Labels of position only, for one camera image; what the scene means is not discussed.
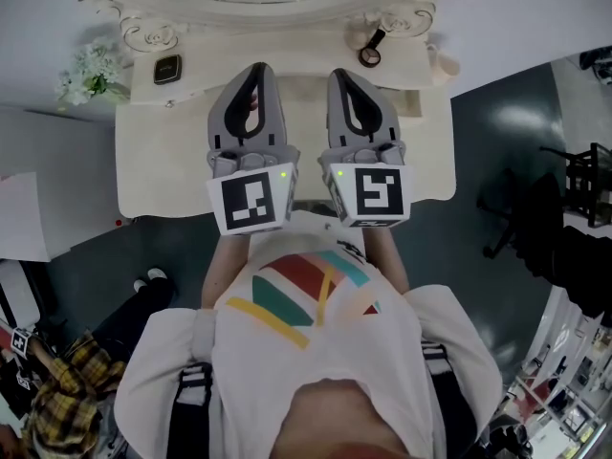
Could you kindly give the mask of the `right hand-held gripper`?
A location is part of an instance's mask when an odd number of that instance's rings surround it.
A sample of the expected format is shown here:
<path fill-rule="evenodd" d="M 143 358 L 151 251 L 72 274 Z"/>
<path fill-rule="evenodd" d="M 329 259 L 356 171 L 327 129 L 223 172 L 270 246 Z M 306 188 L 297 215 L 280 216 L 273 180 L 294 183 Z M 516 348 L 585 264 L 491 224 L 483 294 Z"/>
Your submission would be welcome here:
<path fill-rule="evenodd" d="M 413 172 L 405 144 L 396 141 L 401 128 L 391 100 L 363 76 L 337 68 L 328 78 L 327 128 L 332 148 L 318 161 L 341 224 L 388 228 L 409 219 Z"/>

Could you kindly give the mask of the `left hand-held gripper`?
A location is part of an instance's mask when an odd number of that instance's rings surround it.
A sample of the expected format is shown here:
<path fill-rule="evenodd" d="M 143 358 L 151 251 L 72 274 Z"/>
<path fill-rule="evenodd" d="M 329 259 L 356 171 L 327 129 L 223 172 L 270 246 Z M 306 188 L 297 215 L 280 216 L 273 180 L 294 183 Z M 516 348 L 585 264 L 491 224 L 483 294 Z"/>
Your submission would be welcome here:
<path fill-rule="evenodd" d="M 300 152 L 279 146 L 286 140 L 275 74 L 256 62 L 225 86 L 208 114 L 207 189 L 222 235 L 279 230 L 291 219 Z M 272 147 L 234 147 L 244 144 Z"/>

